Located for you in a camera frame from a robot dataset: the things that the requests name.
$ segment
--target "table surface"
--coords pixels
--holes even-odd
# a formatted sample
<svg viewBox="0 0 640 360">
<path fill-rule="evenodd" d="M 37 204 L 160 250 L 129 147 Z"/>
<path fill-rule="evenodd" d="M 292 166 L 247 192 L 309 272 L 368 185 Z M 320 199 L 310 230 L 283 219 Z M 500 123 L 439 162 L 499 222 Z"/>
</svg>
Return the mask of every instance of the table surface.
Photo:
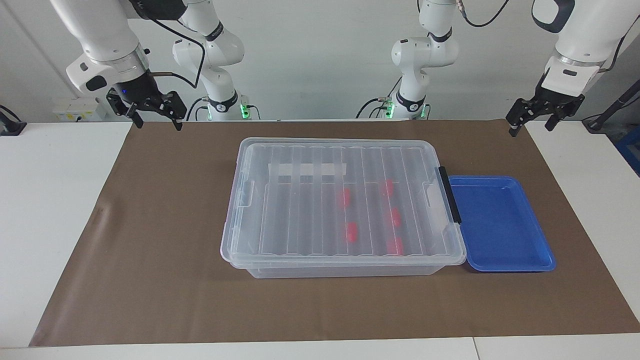
<svg viewBox="0 0 640 360">
<path fill-rule="evenodd" d="M 129 127 L 29 124 L 18 137 L 0 138 L 0 358 L 533 360 L 640 354 L 640 334 L 26 348 Z M 527 128 L 640 318 L 640 179 L 604 135 L 589 134 L 579 122 L 562 122 L 552 133 L 542 122 Z"/>
</svg>

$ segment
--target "brown mat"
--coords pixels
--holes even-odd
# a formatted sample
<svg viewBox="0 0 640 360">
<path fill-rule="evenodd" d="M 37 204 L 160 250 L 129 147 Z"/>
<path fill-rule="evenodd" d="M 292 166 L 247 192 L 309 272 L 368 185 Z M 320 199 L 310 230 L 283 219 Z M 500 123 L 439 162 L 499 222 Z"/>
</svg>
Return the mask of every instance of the brown mat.
<svg viewBox="0 0 640 360">
<path fill-rule="evenodd" d="M 640 332 L 531 137 L 507 130 L 504 120 L 132 129 L 31 345 Z M 423 139 L 450 174 L 514 176 L 557 268 L 256 280 L 219 253 L 238 146 L 249 136 Z"/>
</svg>

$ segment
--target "blue plastic tray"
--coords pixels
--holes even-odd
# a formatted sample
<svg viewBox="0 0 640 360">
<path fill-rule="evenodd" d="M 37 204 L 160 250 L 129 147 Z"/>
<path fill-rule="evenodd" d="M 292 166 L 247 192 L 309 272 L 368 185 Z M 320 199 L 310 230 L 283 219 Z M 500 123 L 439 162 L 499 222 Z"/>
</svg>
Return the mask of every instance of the blue plastic tray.
<svg viewBox="0 0 640 360">
<path fill-rule="evenodd" d="M 507 176 L 450 176 L 467 260 L 482 272 L 545 272 L 551 249 L 520 183 Z"/>
</svg>

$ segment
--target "white wall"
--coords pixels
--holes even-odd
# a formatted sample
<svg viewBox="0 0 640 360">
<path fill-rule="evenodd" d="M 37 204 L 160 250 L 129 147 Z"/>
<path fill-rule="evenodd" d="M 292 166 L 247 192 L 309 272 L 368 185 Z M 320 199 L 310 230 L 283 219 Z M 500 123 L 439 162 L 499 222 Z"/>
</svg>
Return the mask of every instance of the white wall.
<svg viewBox="0 0 640 360">
<path fill-rule="evenodd" d="M 26 36 L 35 39 L 35 48 L 41 53 L 28 54 L 20 44 L 6 39 L 7 31 L 16 31 L 16 24 L 0 23 L 3 32 L 0 70 L 4 73 L 7 69 L 19 69 L 13 71 L 12 81 L 17 83 L 14 86 L 5 86 L 5 80 L 0 78 L 0 101 L 17 112 L 28 112 L 32 121 L 51 120 L 46 101 L 40 101 L 42 104 L 36 111 L 31 102 L 21 99 L 73 96 L 68 83 L 55 73 L 64 73 L 65 67 L 80 54 L 80 45 L 66 31 L 48 1 L 0 0 L 0 5 L 2 2 L 24 26 Z M 216 0 L 215 3 L 225 27 L 240 36 L 246 47 L 244 61 L 228 68 L 236 87 L 249 95 L 251 102 L 260 107 L 262 116 L 269 119 L 354 117 L 366 100 L 386 95 L 398 78 L 399 71 L 390 59 L 393 43 L 400 38 L 425 35 L 413 0 Z M 472 20 L 481 22 L 491 17 L 501 4 L 502 0 L 467 1 L 467 13 Z M 145 20 L 130 20 L 130 25 L 143 46 L 152 51 L 149 55 L 152 70 L 194 77 L 178 67 L 171 56 L 175 35 Z M 487 28 L 471 28 L 456 16 L 454 36 L 461 48 L 458 61 L 450 67 L 429 71 L 432 119 L 503 117 L 517 97 L 532 95 L 556 42 L 555 35 L 533 23 L 531 0 L 510 2 Z M 24 59 L 29 55 L 44 59 L 51 64 L 50 68 L 28 66 Z M 637 67 L 628 66 L 624 70 L 623 62 L 631 59 L 621 56 L 616 69 L 619 76 L 640 77 Z M 187 104 L 204 94 L 202 87 L 195 91 L 178 79 L 163 78 L 158 82 L 163 91 L 177 90 Z M 628 85 L 614 83 L 610 87 L 622 87 L 623 91 Z M 8 95 L 16 91 L 19 96 Z M 589 99 L 583 106 L 589 106 Z"/>
</svg>

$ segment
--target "transparent plastic container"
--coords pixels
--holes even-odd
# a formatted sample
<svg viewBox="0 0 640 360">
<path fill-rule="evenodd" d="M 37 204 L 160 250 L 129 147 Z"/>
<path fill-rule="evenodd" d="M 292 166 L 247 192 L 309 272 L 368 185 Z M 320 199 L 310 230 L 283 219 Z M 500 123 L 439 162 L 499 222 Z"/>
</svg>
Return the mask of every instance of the transparent plastic container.
<svg viewBox="0 0 640 360">
<path fill-rule="evenodd" d="M 247 138 L 222 257 L 256 278 L 430 275 L 465 261 L 434 148 Z"/>
</svg>

